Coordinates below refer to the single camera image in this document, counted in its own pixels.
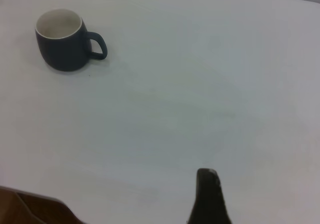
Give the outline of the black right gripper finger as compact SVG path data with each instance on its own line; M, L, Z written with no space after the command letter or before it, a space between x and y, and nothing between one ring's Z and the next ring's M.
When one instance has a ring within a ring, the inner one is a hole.
M195 202L188 224L231 224L221 181L214 169L200 168L196 174Z

